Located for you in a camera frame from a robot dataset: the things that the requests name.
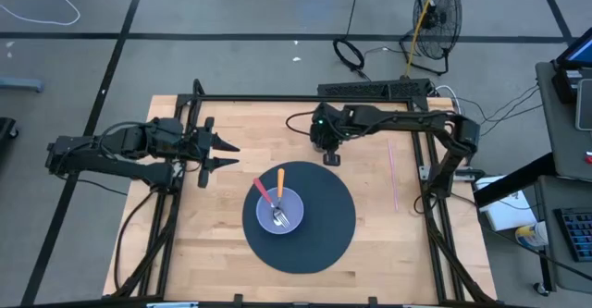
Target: concrete floor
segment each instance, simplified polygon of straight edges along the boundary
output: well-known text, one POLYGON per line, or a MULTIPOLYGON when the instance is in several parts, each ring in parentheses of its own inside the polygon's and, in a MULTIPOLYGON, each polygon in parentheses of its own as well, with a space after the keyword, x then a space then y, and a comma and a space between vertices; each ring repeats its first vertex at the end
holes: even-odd
MULTIPOLYGON (((71 0, 82 14, 71 27, 30 24, 0 10, 0 35, 11 31, 119 32, 130 0, 71 0)), ((572 35, 592 24, 586 0, 556 0, 572 35)), ((352 0, 141 0, 131 32, 160 33, 343 33, 352 0)), ((562 36, 546 0, 462 0, 463 36, 562 36)), ((29 18, 72 19, 60 0, 0 0, 29 18)), ((413 0, 358 0, 352 34, 404 34, 411 28, 413 0)), ((44 93, 0 91, 0 117, 13 117, 21 135, 0 166, 0 306, 17 305, 56 209, 63 182, 47 175, 45 146, 57 135, 80 135, 113 52, 115 40, 25 40, 0 36, 0 76, 38 78, 44 93), (9 48, 5 45, 14 42, 9 48)), ((361 50, 395 43, 358 42, 361 50)), ((462 98, 492 113, 535 85, 535 63, 549 61, 562 43, 458 43, 450 73, 437 78, 462 98)), ((364 71, 373 80, 397 79, 399 54, 369 54, 364 71)), ((147 41, 128 40, 99 118, 97 131, 121 120, 144 119, 154 94, 189 92, 199 78, 209 93, 315 94, 316 85, 356 81, 341 65, 330 41, 147 41), (294 62, 294 57, 301 61, 294 62)), ((536 94, 521 108, 538 105, 536 94)), ((467 116, 476 109, 462 104, 467 116)), ((500 124, 480 142, 476 167, 508 173, 549 150, 541 110, 500 124)), ((92 179, 119 190, 129 181, 92 179)), ((124 200, 77 185, 47 268, 37 302, 99 298, 105 282, 124 200)), ((508 303, 585 306, 590 296, 567 290, 542 298, 538 259, 485 235, 499 298, 508 303)))

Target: black circular mat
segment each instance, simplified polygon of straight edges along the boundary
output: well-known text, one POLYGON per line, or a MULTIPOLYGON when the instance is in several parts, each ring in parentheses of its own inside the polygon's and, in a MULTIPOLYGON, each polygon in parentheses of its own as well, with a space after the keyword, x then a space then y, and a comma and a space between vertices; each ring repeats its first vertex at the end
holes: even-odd
POLYGON ((255 214, 261 193, 252 186, 242 209, 242 226, 255 254, 277 270, 314 273, 333 265, 345 253, 355 230, 355 206, 343 182, 328 169, 307 162, 290 162, 267 170, 260 180, 278 185, 278 168, 286 170, 284 187, 304 203, 304 218, 291 233, 276 235, 261 228, 255 214))

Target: white cable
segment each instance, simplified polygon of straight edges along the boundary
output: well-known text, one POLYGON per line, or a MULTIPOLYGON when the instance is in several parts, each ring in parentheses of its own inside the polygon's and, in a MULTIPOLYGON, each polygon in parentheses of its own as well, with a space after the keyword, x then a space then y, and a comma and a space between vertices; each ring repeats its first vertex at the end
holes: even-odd
POLYGON ((8 12, 8 14, 10 14, 11 16, 13 16, 14 18, 18 18, 18 19, 21 19, 23 21, 34 22, 34 23, 41 23, 41 24, 49 24, 49 25, 57 25, 57 26, 70 26, 70 25, 73 25, 74 23, 76 23, 76 21, 78 21, 78 19, 80 19, 80 12, 79 12, 79 10, 72 3, 70 3, 70 1, 68 1, 68 0, 65 0, 65 1, 70 6, 72 6, 72 8, 74 9, 74 11, 76 11, 76 14, 78 15, 73 21, 70 21, 70 22, 59 22, 59 21, 51 21, 51 20, 35 20, 35 19, 24 18, 24 17, 21 17, 21 16, 17 15, 16 13, 10 11, 8 8, 6 8, 2 4, 0 4, 0 7, 2 7, 2 9, 4 9, 6 12, 8 12))
POLYGON ((461 104, 459 103, 459 99, 456 97, 456 93, 452 90, 452 88, 448 85, 440 85, 436 88, 436 91, 441 88, 445 88, 452 93, 452 97, 454 98, 454 102, 456 103, 456 107, 459 108, 459 114, 462 114, 463 111, 461 110, 461 104))

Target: wooden tabletop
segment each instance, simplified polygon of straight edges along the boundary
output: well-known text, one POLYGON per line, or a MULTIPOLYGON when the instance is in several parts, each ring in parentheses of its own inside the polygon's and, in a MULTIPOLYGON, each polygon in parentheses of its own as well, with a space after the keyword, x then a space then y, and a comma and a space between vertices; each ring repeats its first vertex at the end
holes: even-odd
MULTIPOLYGON (((176 96, 155 96, 148 119, 173 117, 175 102, 176 96)), ((432 110, 451 109, 450 99, 430 98, 428 103, 432 110)), ((322 165, 322 155, 313 150, 308 137, 284 125, 289 115, 311 111, 317 105, 202 103, 198 124, 202 125, 206 117, 214 117, 214 131, 223 140, 240 147, 239 153, 213 151, 212 155, 234 157, 240 162, 211 174, 206 189, 197 188, 197 172, 187 173, 166 300, 229 302, 234 294, 243 294, 246 302, 366 303, 369 296, 376 296, 380 303, 438 303, 426 223, 423 216, 413 211, 413 200, 420 192, 409 132, 383 131, 345 142, 338 151, 341 166, 327 166, 350 190, 357 216, 350 247, 330 268, 308 275, 287 274, 263 263, 250 249, 242 230, 241 213, 253 178, 289 161, 322 165), (395 158, 398 211, 390 178, 388 140, 395 158)), ((399 104, 374 105, 383 110, 406 110, 405 105, 399 104)), ((296 129, 308 130, 310 116, 296 117, 290 123, 296 129)), ((425 136, 420 135, 425 162, 429 164, 425 136)), ((445 150, 438 142, 437 148, 441 158, 445 150)), ((453 191, 473 199, 468 183, 455 183, 453 191)), ((148 188, 141 182, 131 183, 122 219, 147 192, 148 188)), ((153 197, 131 219, 125 232, 120 281, 133 271, 146 251, 155 200, 153 197)), ((457 256, 483 291, 496 298, 475 207, 456 198, 449 198, 447 203, 457 256)), ((449 276, 446 259, 440 256, 442 270, 449 276)), ((159 267, 160 262, 154 263, 153 269, 159 267)), ((112 272, 113 261, 105 294, 114 291, 112 272)), ((157 272, 152 275, 149 292, 154 292, 157 272)), ((445 283, 447 296, 453 298, 450 277, 445 277, 445 283)))

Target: fan stand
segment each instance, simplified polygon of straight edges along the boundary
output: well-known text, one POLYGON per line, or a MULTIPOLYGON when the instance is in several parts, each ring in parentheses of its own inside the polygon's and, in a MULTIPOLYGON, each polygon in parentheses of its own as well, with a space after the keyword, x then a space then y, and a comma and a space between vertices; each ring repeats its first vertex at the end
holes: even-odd
MULTIPOLYGON (((413 30, 408 31, 407 34, 405 34, 405 36, 403 36, 400 40, 399 40, 399 45, 401 46, 401 50, 403 51, 403 54, 405 55, 405 63, 409 63, 409 53, 407 53, 407 50, 405 49, 405 46, 403 45, 403 42, 405 40, 407 40, 408 38, 411 38, 411 34, 413 33, 413 30)), ((435 73, 438 76, 441 76, 445 73, 448 72, 448 53, 450 52, 448 49, 442 49, 444 51, 444 65, 446 67, 446 69, 444 71, 436 71, 432 68, 426 68, 426 67, 422 67, 420 65, 417 65, 415 63, 412 63, 411 66, 414 68, 420 68, 424 71, 428 71, 428 72, 432 72, 435 73)))

